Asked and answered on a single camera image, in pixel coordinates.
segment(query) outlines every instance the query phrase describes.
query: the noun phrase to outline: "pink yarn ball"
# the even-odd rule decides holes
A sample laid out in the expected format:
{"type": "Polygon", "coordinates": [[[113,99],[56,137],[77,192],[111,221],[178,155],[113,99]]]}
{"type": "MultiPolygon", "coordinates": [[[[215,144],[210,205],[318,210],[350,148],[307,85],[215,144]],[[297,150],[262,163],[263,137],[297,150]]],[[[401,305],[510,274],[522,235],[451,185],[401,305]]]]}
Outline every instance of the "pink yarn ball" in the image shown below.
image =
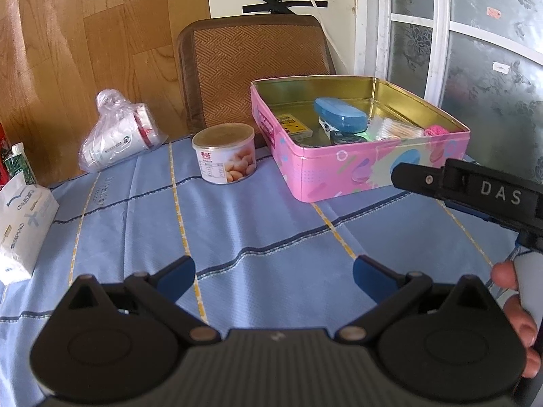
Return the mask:
{"type": "Polygon", "coordinates": [[[440,136],[442,134],[449,134],[449,132],[440,125],[432,125],[424,130],[425,136],[440,136]]]}

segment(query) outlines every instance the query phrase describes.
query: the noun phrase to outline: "plastic bag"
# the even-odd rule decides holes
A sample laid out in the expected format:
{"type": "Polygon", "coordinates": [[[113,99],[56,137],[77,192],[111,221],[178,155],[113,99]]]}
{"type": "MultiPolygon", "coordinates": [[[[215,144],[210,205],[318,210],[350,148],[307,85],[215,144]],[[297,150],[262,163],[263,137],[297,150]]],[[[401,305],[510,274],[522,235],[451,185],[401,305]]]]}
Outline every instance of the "plastic bag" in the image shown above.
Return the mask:
{"type": "Polygon", "coordinates": [[[37,256],[59,204],[50,190],[26,185],[20,172],[0,191],[0,281],[32,277],[37,256]]]}
{"type": "Polygon", "coordinates": [[[424,130],[410,123],[375,115],[366,130],[371,140],[421,138],[424,130]]]}
{"type": "Polygon", "coordinates": [[[168,138],[156,126],[147,104],[132,104],[119,91],[101,91],[96,106],[100,118],[79,150],[79,167],[84,171],[102,171],[154,150],[168,138]]]}

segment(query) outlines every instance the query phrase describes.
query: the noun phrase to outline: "red box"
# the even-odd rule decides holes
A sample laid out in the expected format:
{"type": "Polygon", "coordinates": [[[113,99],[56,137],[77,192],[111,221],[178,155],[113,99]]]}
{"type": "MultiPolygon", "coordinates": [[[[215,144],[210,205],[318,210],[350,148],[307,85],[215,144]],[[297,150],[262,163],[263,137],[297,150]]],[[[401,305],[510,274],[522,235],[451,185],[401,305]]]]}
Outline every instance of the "red box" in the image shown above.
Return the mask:
{"type": "Polygon", "coordinates": [[[11,147],[0,122],[0,189],[9,181],[9,174],[4,165],[4,158],[9,155],[11,147]]]}

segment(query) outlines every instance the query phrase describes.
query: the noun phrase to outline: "finger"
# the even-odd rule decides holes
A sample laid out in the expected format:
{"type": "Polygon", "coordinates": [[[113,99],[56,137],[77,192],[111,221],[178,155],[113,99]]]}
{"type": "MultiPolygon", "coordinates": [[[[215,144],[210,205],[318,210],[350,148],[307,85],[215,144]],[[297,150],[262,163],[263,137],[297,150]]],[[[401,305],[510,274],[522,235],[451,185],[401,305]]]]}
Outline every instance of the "finger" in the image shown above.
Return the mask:
{"type": "Polygon", "coordinates": [[[526,368],[522,376],[524,378],[535,378],[541,368],[541,356],[530,347],[526,349],[526,368]]]}
{"type": "Polygon", "coordinates": [[[534,319],[520,306],[518,295],[511,296],[503,305],[503,312],[506,314],[513,329],[517,332],[524,347],[531,347],[536,341],[538,332],[534,319]]]}
{"type": "Polygon", "coordinates": [[[497,263],[492,268],[490,278],[501,288],[517,290],[519,284],[517,282],[517,273],[515,272],[514,263],[512,261],[504,261],[497,263]]]}

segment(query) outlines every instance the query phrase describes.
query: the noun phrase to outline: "tissue pack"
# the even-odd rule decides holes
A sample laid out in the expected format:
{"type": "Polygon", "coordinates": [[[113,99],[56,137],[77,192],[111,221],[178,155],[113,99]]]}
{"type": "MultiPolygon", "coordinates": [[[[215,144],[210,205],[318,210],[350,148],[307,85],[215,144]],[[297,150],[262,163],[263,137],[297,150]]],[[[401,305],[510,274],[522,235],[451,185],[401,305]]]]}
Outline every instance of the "tissue pack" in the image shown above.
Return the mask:
{"type": "Polygon", "coordinates": [[[0,191],[0,281],[4,285],[32,277],[37,256],[59,204],[51,191],[26,185],[24,173],[0,191]]]}

